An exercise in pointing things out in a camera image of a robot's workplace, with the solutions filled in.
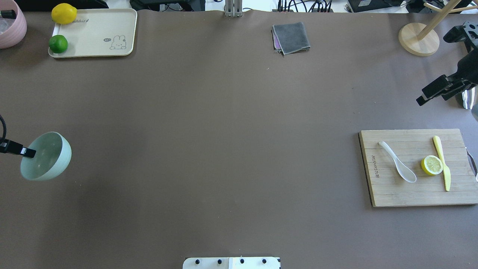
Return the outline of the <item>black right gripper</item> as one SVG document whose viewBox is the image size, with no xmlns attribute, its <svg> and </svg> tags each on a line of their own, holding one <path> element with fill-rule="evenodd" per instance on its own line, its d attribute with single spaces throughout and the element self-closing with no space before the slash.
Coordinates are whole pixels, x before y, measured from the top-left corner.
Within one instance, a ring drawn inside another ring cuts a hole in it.
<svg viewBox="0 0 478 269">
<path fill-rule="evenodd" d="M 437 96 L 442 96 L 447 101 L 477 86 L 477 24 L 466 21 L 463 25 L 454 26 L 444 35 L 443 40 L 447 43 L 464 42 L 468 54 L 458 61 L 456 73 L 448 77 L 441 75 L 422 89 L 422 96 L 416 99 L 419 106 Z"/>
</svg>

